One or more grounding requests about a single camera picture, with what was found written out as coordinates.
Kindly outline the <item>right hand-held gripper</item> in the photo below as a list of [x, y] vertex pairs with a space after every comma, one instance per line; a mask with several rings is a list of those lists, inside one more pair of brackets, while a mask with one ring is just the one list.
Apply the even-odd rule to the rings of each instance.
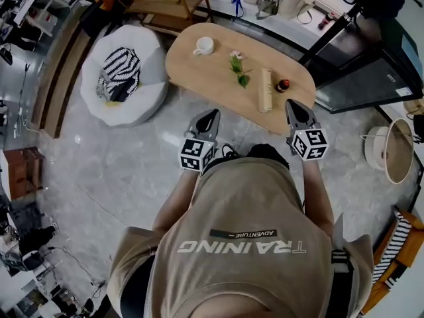
[[286, 142], [291, 155], [298, 155], [303, 161], [322, 159], [329, 149], [329, 140], [326, 130], [315, 120], [313, 111], [293, 99], [286, 100], [285, 108], [290, 126]]

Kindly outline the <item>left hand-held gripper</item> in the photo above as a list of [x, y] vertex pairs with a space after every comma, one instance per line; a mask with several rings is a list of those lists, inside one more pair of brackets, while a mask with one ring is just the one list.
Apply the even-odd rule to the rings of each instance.
[[180, 167], [195, 172], [204, 171], [216, 154], [216, 136], [221, 112], [209, 109], [196, 115], [180, 142]]

